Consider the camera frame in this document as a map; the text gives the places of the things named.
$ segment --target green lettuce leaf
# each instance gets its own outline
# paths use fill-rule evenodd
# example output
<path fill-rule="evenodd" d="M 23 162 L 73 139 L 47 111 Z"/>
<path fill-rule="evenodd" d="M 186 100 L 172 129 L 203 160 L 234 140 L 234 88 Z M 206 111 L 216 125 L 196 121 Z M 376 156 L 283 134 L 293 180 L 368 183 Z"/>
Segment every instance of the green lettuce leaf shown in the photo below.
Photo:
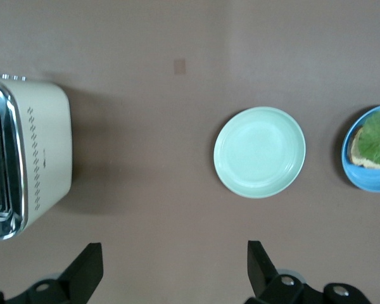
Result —
<path fill-rule="evenodd" d="M 380 111 L 373 113 L 364 122 L 358 148 L 363 157 L 380 164 Z"/>

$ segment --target mint green plate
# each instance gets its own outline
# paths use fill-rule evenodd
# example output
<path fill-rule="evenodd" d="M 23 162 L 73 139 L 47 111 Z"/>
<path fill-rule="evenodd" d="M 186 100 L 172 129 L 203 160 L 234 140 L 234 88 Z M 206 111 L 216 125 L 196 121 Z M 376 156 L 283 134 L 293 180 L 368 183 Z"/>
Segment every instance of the mint green plate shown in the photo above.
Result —
<path fill-rule="evenodd" d="M 300 173 L 304 159 L 304 135 L 296 120 L 267 106 L 232 117 L 214 147 L 220 180 L 246 198 L 266 198 L 286 189 Z"/>

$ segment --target blue plate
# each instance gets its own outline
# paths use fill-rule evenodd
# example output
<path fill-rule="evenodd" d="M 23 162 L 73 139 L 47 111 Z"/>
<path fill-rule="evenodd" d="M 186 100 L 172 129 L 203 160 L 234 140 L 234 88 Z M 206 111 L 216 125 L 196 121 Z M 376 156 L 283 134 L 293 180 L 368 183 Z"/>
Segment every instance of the blue plate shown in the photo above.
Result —
<path fill-rule="evenodd" d="M 300 126 L 286 112 L 266 106 L 232 117 L 214 147 L 220 180 L 246 198 L 266 198 L 288 187 L 300 173 L 304 159 Z"/>
<path fill-rule="evenodd" d="M 356 129 L 364 124 L 367 117 L 376 112 L 380 111 L 380 106 L 377 106 L 366 114 L 362 115 L 349 129 L 345 136 L 345 140 L 342 145 L 342 166 L 345 171 L 346 176 L 350 181 L 360 189 L 369 192 L 380 193 L 380 170 L 379 169 L 368 169 L 364 167 L 359 167 L 352 164 L 348 157 L 348 146 L 350 143 L 350 138 L 352 134 L 355 133 Z"/>

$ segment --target bread slice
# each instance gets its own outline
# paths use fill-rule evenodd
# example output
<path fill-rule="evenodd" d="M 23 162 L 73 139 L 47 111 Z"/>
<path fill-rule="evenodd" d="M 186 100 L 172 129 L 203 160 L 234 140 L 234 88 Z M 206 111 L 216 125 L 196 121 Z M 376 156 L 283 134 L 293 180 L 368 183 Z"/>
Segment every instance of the bread slice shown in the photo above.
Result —
<path fill-rule="evenodd" d="M 352 137 L 348 150 L 348 157 L 352 164 L 356 166 L 362 166 L 369 169 L 380 169 L 380 163 L 374 163 L 371 160 L 363 157 L 359 152 L 358 141 L 360 134 L 363 131 L 363 127 L 359 127 L 356 130 L 355 135 Z"/>

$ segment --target sandwich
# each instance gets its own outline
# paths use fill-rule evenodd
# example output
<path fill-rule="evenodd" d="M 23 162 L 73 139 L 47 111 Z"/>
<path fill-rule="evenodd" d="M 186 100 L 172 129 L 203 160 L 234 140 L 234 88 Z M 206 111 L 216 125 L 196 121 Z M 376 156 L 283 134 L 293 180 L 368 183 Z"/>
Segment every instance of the sandwich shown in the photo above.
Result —
<path fill-rule="evenodd" d="M 380 111 L 356 129 L 348 146 L 348 158 L 356 166 L 380 169 Z"/>

